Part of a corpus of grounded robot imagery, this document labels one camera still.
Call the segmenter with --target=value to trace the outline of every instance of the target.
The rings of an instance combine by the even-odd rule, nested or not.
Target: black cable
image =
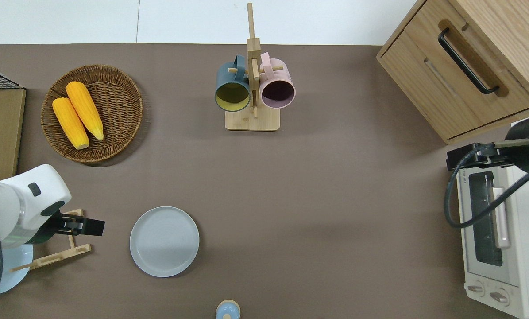
[[[457,173],[465,165],[465,163],[469,160],[469,158],[473,157],[477,152],[482,151],[483,149],[487,148],[494,148],[494,143],[488,143],[488,144],[482,144],[478,147],[472,149],[467,155],[465,155],[463,158],[461,158],[461,161],[455,166],[455,169],[453,170],[453,173],[451,174],[451,178],[449,182],[447,183],[447,188],[445,191],[445,200],[443,201],[443,211],[445,213],[445,218],[447,222],[454,228],[465,228],[473,225],[475,222],[478,222],[485,216],[487,216],[490,212],[492,212],[495,208],[497,208],[500,204],[502,204],[503,201],[505,201],[511,194],[513,194],[518,188],[521,188],[522,185],[526,184],[529,180],[529,172],[524,175],[521,179],[519,179],[516,183],[512,184],[507,190],[505,190],[498,198],[493,200],[489,206],[487,206],[483,211],[479,212],[476,216],[469,219],[466,222],[457,223],[451,218],[451,212],[450,212],[450,200],[451,200],[451,191],[453,189],[453,186],[455,184],[455,178],[457,176]]]

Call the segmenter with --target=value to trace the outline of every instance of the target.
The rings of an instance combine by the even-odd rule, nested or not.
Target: yellow corn
[[[89,146],[89,138],[85,132],[75,109],[67,97],[60,97],[52,102],[54,114],[58,118],[64,133],[76,149],[84,149]]]
[[[70,82],[66,86],[66,91],[85,127],[96,139],[102,141],[103,123],[85,84],[77,81]]]

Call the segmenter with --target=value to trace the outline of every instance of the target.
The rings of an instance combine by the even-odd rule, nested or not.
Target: wicker basket
[[[68,97],[66,85],[79,81],[86,85],[101,121],[104,139],[88,133],[89,146],[77,150],[68,140],[54,115],[52,101]],[[48,143],[63,157],[80,163],[97,163],[120,153],[135,137],[143,117],[143,98],[134,81],[116,67],[84,65],[52,85],[42,105],[42,129]]]

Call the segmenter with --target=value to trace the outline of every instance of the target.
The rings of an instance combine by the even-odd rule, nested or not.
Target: black drawer handle
[[[457,66],[465,73],[465,75],[469,78],[469,80],[477,87],[477,89],[483,93],[483,94],[490,94],[498,90],[498,85],[493,87],[492,89],[489,89],[485,87],[485,85],[477,78],[477,75],[469,69],[469,66],[463,61],[463,59],[455,52],[455,50],[451,47],[451,45],[447,42],[445,39],[445,34],[449,32],[449,28],[445,28],[445,30],[440,33],[440,36],[438,36],[438,42],[442,46],[442,48],[447,52],[447,54],[452,58],[452,60],[457,64]]]

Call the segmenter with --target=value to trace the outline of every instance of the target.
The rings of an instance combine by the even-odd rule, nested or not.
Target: white plate
[[[12,268],[32,262],[34,248],[32,245],[21,245],[17,248],[3,249],[3,276],[1,276],[0,293],[11,290],[24,279],[28,268],[11,272]]]
[[[131,255],[135,264],[155,277],[184,271],[199,248],[199,230],[183,210],[162,206],[149,210],[131,231]]]

